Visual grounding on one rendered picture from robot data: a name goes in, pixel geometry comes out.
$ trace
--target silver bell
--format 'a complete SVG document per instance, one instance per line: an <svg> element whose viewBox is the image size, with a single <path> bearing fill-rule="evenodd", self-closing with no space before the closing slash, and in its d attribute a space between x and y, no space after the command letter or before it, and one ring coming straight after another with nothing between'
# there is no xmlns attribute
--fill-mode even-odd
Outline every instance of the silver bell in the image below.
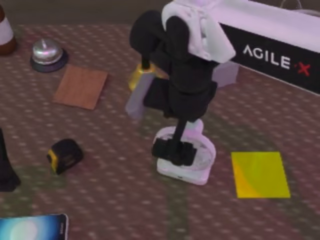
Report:
<svg viewBox="0 0 320 240"><path fill-rule="evenodd" d="M67 62L67 52L54 40L42 38L33 44L30 63L34 70L42 73L54 72Z"/></svg>

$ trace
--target red x logo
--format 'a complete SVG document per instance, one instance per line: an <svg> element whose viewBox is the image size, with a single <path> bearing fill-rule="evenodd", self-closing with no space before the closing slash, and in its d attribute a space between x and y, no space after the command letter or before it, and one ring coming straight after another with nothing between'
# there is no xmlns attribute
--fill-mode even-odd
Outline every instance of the red x logo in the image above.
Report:
<svg viewBox="0 0 320 240"><path fill-rule="evenodd" d="M310 76L310 73L309 73L309 68L311 67L310 64L308 65L304 65L302 62L299 62L299 71L298 71L298 74L305 74L307 77Z"/></svg>

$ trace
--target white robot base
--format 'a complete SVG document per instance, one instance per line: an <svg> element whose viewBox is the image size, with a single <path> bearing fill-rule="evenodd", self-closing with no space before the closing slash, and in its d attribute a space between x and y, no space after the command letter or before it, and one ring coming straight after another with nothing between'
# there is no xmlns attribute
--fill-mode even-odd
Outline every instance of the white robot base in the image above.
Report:
<svg viewBox="0 0 320 240"><path fill-rule="evenodd" d="M157 138L165 140L172 138L175 129L174 126L162 128L156 134L154 141ZM176 166L168 160L158 158L157 171L167 177L195 185L205 185L217 153L213 143L202 134L203 129L204 124L200 119L194 123L188 122L181 138L183 142L192 143L197 149L192 166Z"/></svg>

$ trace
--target tape measure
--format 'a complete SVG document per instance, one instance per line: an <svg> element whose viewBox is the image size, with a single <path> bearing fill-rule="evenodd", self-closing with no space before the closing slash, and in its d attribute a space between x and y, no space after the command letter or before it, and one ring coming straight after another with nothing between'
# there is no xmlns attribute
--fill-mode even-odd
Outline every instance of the tape measure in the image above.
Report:
<svg viewBox="0 0 320 240"><path fill-rule="evenodd" d="M72 168L84 158L84 153L73 139L63 139L55 143L46 156L57 175Z"/></svg>

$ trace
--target brown table surface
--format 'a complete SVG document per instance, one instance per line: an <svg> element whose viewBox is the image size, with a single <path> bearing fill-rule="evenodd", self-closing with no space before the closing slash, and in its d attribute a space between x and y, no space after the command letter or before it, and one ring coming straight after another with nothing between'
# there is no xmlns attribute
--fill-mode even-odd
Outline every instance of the brown table surface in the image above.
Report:
<svg viewBox="0 0 320 240"><path fill-rule="evenodd" d="M0 193L0 217L66 213L70 240L319 240L320 101L300 89L242 69L218 91L205 135L217 148L209 183L195 186L157 174L150 149L172 121L124 111L127 78L137 63L127 25L20 25L19 49L0 58L0 126L22 180ZM70 63L109 72L93 111L52 103L65 69L31 70L32 43L51 37ZM51 174L46 154L74 138L86 157ZM237 199L231 152L279 151L290 199Z"/></svg>

